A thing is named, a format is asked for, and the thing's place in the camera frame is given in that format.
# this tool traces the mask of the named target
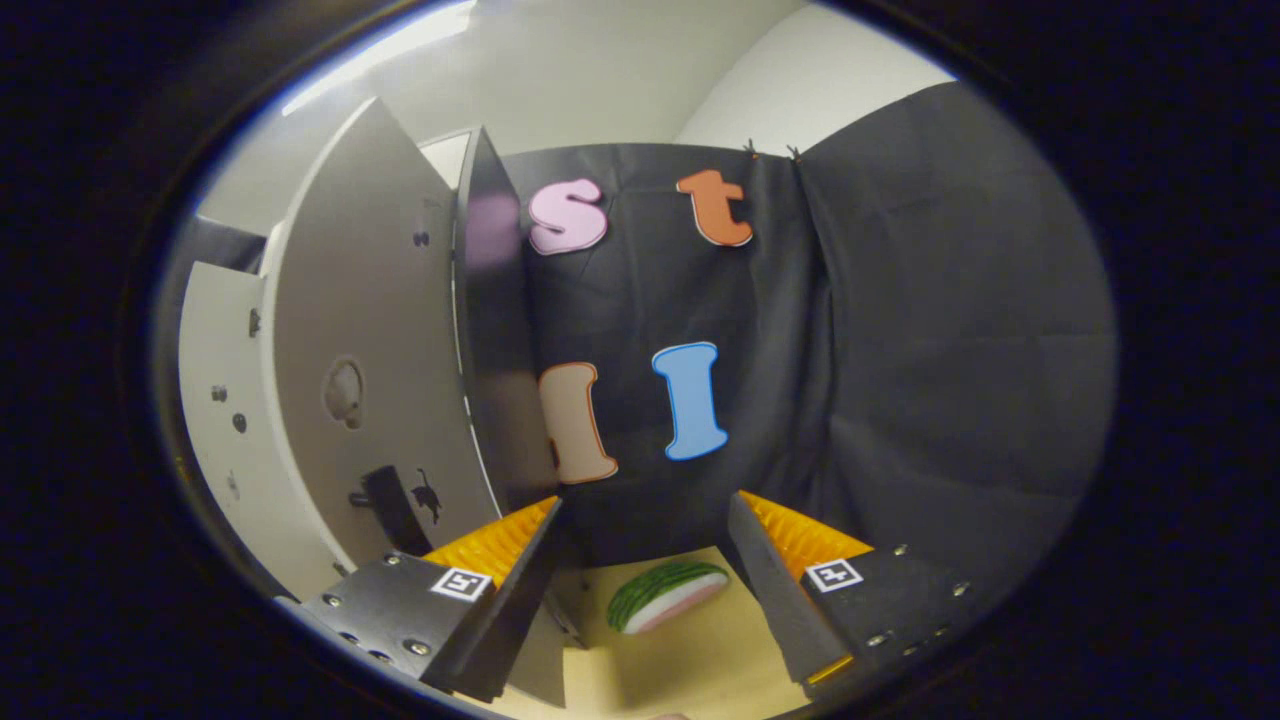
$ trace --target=green rind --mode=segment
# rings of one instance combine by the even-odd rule
[[[641,573],[613,594],[605,620],[611,628],[622,632],[627,620],[659,594],[712,573],[728,577],[722,568],[710,562],[668,562]]]

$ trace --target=pink letter s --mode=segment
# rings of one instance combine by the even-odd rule
[[[602,196],[600,188],[585,178],[539,190],[529,201],[529,215],[536,223],[529,232],[534,250],[540,255],[556,255],[599,242],[609,220],[603,210],[588,202],[596,202]]]

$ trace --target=blue letter i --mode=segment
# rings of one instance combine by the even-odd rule
[[[719,351],[709,342],[676,345],[653,356],[653,372],[667,378],[671,416],[676,438],[667,446],[667,457],[690,460],[719,450],[728,433],[716,424],[712,400],[712,364]]]

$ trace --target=watermelon slice toy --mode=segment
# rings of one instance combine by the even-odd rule
[[[652,630],[727,584],[728,573],[709,562],[659,565],[618,589],[609,601],[609,626],[628,635]]]

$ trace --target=foam letter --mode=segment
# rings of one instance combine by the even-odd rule
[[[667,378],[671,416],[676,437],[667,446],[667,457],[690,460],[719,450],[728,433],[716,424],[712,400],[712,364],[719,351],[709,342],[677,345],[653,356],[653,372]]]
[[[559,456],[562,483],[603,480],[618,471],[618,461],[604,454],[595,427],[591,410],[595,378],[595,365],[566,363],[548,368],[538,380],[547,432]]]
[[[730,200],[742,199],[742,186],[724,182],[719,170],[694,173],[676,183],[676,190],[694,199],[698,232],[716,245],[737,247],[751,240],[750,223],[739,223],[728,211]]]
[[[602,197],[600,188],[589,179],[557,182],[539,190],[529,201],[529,217],[536,225],[529,242],[540,255],[585,250],[604,237],[609,219],[604,211],[588,202]]]

